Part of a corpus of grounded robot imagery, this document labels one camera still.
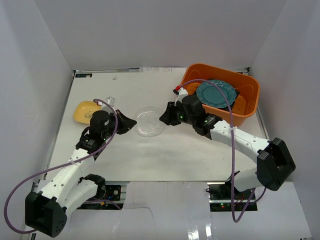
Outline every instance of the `clear plastic container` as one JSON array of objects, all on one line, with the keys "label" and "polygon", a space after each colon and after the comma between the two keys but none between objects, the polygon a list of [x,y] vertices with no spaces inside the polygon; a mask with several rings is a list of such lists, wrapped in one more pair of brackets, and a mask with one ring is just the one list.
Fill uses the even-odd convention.
[{"label": "clear plastic container", "polygon": [[141,107],[135,114],[136,133],[144,138],[150,138],[160,135],[166,128],[166,125],[159,120],[164,113],[156,106]]}]

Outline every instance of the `white wall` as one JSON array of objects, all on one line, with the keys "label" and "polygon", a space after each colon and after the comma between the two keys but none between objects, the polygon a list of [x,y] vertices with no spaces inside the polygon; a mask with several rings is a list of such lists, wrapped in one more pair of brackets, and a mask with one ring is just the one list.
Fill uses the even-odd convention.
[{"label": "white wall", "polygon": [[74,70],[252,65],[286,0],[35,0]]},{"label": "white wall", "polygon": [[252,65],[270,137],[284,139],[296,163],[293,183],[320,240],[320,2],[288,0]]},{"label": "white wall", "polygon": [[[33,0],[0,0],[0,205],[24,178],[43,169],[72,71]],[[9,205],[22,229],[29,182]],[[19,239],[0,217],[0,239]]]}]

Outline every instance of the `orange plastic bin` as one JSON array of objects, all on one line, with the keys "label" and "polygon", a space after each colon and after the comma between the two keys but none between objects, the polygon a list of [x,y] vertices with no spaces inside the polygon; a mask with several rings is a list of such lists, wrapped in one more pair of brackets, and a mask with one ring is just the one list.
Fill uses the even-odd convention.
[{"label": "orange plastic bin", "polygon": [[[203,63],[196,63],[187,68],[181,85],[194,79],[222,80],[231,84],[240,92],[232,108],[233,123],[235,126],[241,126],[248,117],[256,112],[260,95],[260,85],[253,77]],[[185,86],[185,89],[189,94],[193,94],[201,83],[201,81],[190,83]],[[207,113],[215,114],[230,123],[230,113],[228,111],[206,104],[203,104],[203,107]]]}]

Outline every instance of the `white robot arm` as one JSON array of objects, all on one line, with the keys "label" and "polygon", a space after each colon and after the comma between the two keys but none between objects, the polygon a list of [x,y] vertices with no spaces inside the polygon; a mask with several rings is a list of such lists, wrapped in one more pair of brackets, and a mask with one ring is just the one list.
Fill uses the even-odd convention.
[{"label": "white robot arm", "polygon": [[67,217],[90,198],[102,199],[106,195],[106,181],[99,175],[84,176],[104,150],[107,139],[116,129],[121,135],[137,122],[124,116],[119,110],[93,113],[90,126],[81,134],[67,165],[38,192],[30,192],[25,198],[25,224],[50,237],[58,236]]},{"label": "white robot arm", "polygon": [[[230,125],[219,116],[206,113],[197,95],[188,95],[183,88],[174,90],[175,102],[167,104],[160,121],[176,126],[181,123],[192,125],[201,136],[232,146]],[[288,176],[296,169],[285,142],[279,138],[268,140],[253,136],[238,128],[233,129],[234,146],[248,156],[257,167],[238,171],[234,178],[235,192],[264,186],[277,191]]]}]

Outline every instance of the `teal plate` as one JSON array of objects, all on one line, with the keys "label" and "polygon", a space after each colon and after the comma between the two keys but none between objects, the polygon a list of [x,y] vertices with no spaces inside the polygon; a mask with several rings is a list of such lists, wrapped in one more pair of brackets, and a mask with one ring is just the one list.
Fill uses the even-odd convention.
[{"label": "teal plate", "polygon": [[[221,80],[209,80],[209,82],[214,83],[223,92],[230,105],[236,100],[236,90],[229,83]],[[217,109],[223,109],[228,106],[219,90],[208,82],[203,82],[199,85],[196,89],[196,95],[203,104],[208,106]]]}]

